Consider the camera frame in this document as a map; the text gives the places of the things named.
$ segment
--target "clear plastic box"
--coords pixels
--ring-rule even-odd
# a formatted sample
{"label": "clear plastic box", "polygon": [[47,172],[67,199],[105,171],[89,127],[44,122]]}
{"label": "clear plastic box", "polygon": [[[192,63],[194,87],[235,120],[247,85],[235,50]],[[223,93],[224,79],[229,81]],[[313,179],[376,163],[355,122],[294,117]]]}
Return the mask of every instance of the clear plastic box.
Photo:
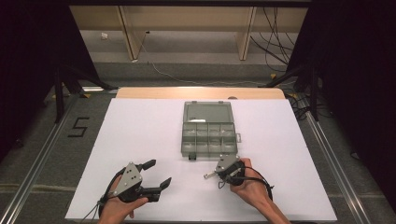
{"label": "clear plastic box", "polygon": [[181,153],[189,160],[238,152],[229,102],[186,102],[182,132]]}

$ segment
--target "aluminum rail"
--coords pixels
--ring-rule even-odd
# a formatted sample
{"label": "aluminum rail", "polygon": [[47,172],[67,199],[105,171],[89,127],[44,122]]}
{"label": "aluminum rail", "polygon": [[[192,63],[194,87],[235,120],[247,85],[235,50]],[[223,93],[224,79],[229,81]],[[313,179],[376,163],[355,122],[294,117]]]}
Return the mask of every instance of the aluminum rail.
{"label": "aluminum rail", "polygon": [[24,203],[26,202],[29,196],[30,191],[32,190],[34,183],[36,182],[44,165],[46,164],[46,161],[59,137],[59,133],[64,126],[64,122],[67,118],[67,115],[71,111],[71,108],[76,103],[77,99],[78,99],[78,94],[73,94],[70,97],[70,103],[68,104],[63,117],[59,120],[58,123],[56,123],[53,126],[46,142],[44,143],[37,157],[35,158],[35,162],[30,168],[29,173],[24,178],[23,182],[20,184],[20,187],[18,188],[11,202],[8,204],[0,223],[11,224],[14,223],[15,220],[17,219],[20,211],[23,208]]}
{"label": "aluminum rail", "polygon": [[309,125],[311,126],[312,131],[314,132],[315,137],[318,140],[320,145],[320,149],[323,152],[326,161],[329,163],[329,166],[332,170],[335,180],[337,181],[338,187],[340,188],[349,209],[355,218],[356,223],[358,224],[369,224],[372,223],[364,207],[361,203],[361,200],[354,190],[347,174],[344,172],[344,169],[337,159],[334,151],[332,150],[332,146],[326,138],[325,133],[318,121],[315,121],[312,114],[308,111],[306,112],[306,116],[308,118]]}

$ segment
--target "gray lid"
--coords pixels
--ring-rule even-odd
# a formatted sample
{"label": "gray lid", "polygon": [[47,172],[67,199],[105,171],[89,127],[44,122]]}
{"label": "gray lid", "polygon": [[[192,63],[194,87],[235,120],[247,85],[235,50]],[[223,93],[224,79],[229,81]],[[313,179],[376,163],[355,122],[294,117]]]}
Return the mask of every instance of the gray lid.
{"label": "gray lid", "polygon": [[184,122],[220,122],[233,123],[233,111],[230,102],[186,102],[184,104]]}

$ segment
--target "white table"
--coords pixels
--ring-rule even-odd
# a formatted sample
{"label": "white table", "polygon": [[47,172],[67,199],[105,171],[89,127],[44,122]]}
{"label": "white table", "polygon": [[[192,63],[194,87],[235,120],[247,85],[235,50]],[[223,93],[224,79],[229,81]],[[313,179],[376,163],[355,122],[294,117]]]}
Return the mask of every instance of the white table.
{"label": "white table", "polygon": [[[160,201],[135,210],[138,221],[264,221],[219,179],[205,180],[217,161],[189,161],[180,152],[186,99],[113,99],[66,219],[81,220],[129,161],[157,164],[142,171],[142,186],[158,187],[169,176],[171,185]],[[288,100],[231,100],[242,142],[239,155],[274,185],[274,201],[290,220],[335,221]]]}

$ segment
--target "hand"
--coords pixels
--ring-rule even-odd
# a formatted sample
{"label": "hand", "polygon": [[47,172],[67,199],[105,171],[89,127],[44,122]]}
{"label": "hand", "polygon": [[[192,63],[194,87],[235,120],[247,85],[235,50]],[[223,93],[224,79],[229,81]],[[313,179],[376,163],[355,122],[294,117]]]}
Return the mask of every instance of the hand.
{"label": "hand", "polygon": [[[116,178],[110,191],[114,190],[119,184],[121,175]],[[129,215],[134,218],[134,210],[149,201],[148,198],[140,198],[131,203],[124,203],[118,197],[111,198],[105,204],[99,224],[120,224]]]}
{"label": "hand", "polygon": [[[252,167],[250,159],[241,158],[241,161],[246,167]],[[252,169],[245,169],[245,176],[262,179],[262,177]],[[245,180],[240,186],[230,185],[230,190],[253,207],[257,207],[262,202],[271,201],[268,197],[266,187],[259,181]]]}
{"label": "hand", "polygon": [[[253,168],[248,158],[242,158],[241,161],[246,167]],[[245,169],[245,176],[262,179],[262,177],[252,169]],[[252,205],[270,223],[290,223],[283,215],[280,209],[268,196],[268,192],[263,183],[257,180],[245,180],[240,186],[230,185],[230,190],[241,197],[246,203]]]}

